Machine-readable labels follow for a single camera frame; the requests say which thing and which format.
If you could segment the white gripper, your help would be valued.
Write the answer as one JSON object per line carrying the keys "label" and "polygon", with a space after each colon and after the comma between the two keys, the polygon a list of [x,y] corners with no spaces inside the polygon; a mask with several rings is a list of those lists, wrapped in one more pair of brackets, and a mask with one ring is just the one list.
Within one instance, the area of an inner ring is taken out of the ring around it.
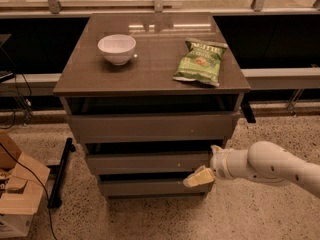
{"label": "white gripper", "polygon": [[222,149],[217,145],[211,145],[211,150],[213,153],[210,160],[211,168],[200,166],[183,180],[186,187],[192,188],[211,183],[215,180],[215,175],[222,180],[248,177],[246,150]]}

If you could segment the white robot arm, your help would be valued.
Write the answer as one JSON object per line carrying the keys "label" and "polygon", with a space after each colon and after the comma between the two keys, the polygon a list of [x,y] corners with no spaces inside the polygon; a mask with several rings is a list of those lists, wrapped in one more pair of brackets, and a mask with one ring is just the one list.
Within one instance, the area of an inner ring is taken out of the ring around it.
{"label": "white robot arm", "polygon": [[183,180],[193,188],[213,182],[216,178],[234,180],[243,178],[272,186],[296,184],[320,197],[320,166],[306,162],[277,144],[259,141],[247,150],[222,149],[211,146],[210,166],[196,169]]}

